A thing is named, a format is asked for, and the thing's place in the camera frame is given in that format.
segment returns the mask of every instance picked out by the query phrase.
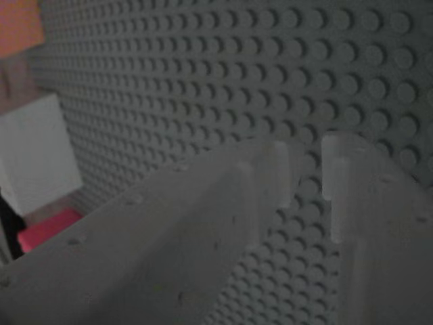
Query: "translucent plastic piece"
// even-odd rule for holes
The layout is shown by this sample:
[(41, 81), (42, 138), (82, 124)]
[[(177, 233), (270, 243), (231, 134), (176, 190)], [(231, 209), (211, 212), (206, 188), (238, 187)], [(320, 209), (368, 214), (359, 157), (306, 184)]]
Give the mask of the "translucent plastic piece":
[(433, 322), (433, 202), (363, 138), (323, 138), (323, 196), (340, 244), (341, 325)]
[(302, 157), (248, 141), (161, 169), (3, 269), (0, 323), (199, 324), (290, 204)]

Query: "gray surface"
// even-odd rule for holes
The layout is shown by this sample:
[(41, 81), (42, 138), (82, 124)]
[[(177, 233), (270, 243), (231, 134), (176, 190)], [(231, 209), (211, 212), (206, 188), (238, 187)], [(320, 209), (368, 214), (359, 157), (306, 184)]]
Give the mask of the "gray surface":
[(207, 324), (332, 324), (338, 251), (319, 140), (350, 129), (433, 181), (431, 1), (42, 1), (40, 86), (59, 92), (92, 211), (158, 166), (292, 134), (309, 175)]

